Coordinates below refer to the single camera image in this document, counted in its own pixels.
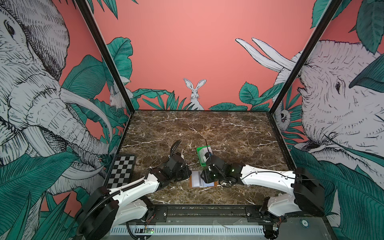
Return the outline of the brown leather card holder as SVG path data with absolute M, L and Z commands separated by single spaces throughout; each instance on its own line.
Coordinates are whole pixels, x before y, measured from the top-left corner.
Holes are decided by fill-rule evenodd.
M 214 183 L 205 183 L 204 180 L 201 178 L 202 171 L 192 171 L 189 181 L 190 181 L 190 188 L 214 188 L 218 186 L 218 182 Z

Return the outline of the green plastic tray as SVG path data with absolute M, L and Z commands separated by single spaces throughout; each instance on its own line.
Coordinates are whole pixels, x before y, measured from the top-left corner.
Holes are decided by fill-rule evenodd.
M 197 154 L 202 167 L 206 166 L 207 160 L 213 155 L 211 146 L 197 148 Z

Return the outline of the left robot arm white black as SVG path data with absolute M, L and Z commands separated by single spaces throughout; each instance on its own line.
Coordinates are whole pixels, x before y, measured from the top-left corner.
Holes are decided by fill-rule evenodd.
M 184 181 L 191 173 L 183 155 L 173 153 L 139 180 L 113 189 L 97 188 L 76 215 L 76 236 L 100 240 L 111 228 L 142 219 L 153 206 L 146 197 L 148 194 L 164 189 L 171 182 Z

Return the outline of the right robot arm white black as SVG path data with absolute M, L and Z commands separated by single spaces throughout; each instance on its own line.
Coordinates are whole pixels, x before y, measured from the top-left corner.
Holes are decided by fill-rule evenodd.
M 284 192 L 278 197 L 266 198 L 260 209 L 262 215 L 281 217 L 289 213 L 304 212 L 321 217 L 325 214 L 325 188 L 308 170 L 265 170 L 243 163 L 228 164 L 208 152 L 206 169 L 201 174 L 208 184 L 221 181 L 229 185 L 261 186 Z

